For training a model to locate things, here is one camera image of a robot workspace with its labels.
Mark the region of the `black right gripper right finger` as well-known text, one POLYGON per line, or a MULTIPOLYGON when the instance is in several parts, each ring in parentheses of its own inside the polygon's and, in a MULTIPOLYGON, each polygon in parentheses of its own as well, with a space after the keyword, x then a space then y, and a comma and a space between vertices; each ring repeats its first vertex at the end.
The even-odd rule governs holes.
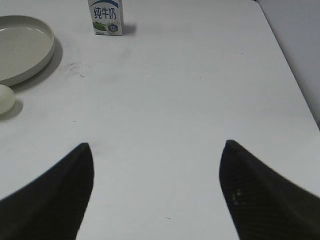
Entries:
POLYGON ((320 198, 227 140, 219 182, 241 240, 318 240, 320 198))

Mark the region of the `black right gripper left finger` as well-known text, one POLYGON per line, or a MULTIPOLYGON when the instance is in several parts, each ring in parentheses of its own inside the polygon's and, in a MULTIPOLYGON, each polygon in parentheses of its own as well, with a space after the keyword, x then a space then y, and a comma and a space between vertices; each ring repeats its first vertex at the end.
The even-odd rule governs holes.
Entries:
POLYGON ((94 185, 94 161, 81 143, 54 166, 0 201, 2 240, 74 240, 94 185))

